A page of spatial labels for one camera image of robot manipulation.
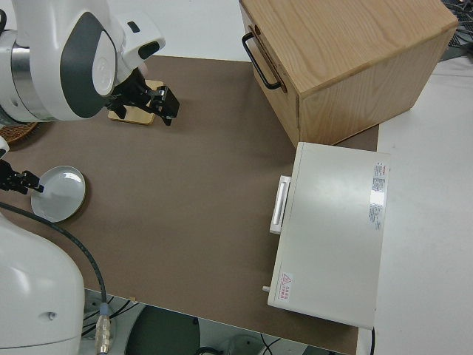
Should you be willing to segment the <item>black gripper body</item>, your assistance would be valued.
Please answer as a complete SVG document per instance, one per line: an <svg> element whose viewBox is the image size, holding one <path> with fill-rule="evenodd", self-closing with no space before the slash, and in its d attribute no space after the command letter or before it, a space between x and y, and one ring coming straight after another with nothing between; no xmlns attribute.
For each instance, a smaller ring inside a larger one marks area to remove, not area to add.
<svg viewBox="0 0 473 355"><path fill-rule="evenodd" d="M15 174L16 172L12 169L11 165L5 160L1 160L1 166L0 166L1 190L4 190L4 191L16 190L16 183L14 181Z"/></svg>
<svg viewBox="0 0 473 355"><path fill-rule="evenodd" d="M114 112L120 119L126 116L125 107L137 107L144 112L152 113L151 108L147 106L151 100L151 96L147 93L150 90L142 72L134 69L125 81L113 89L107 101L107 109Z"/></svg>

